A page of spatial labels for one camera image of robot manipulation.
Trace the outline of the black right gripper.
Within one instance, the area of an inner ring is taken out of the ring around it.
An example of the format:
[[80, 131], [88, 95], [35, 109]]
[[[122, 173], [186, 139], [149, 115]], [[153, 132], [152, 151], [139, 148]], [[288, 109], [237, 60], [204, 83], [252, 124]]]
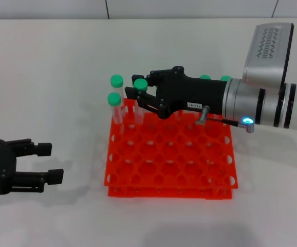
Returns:
[[179, 110], [201, 112], [204, 106], [208, 106], [212, 114], [222, 114], [225, 81], [189, 77], [182, 66], [152, 70], [146, 77], [132, 75], [133, 86], [138, 79], [144, 80], [147, 87], [156, 86], [156, 96], [135, 87], [126, 87], [127, 98], [136, 100], [140, 108], [161, 119], [167, 119]]

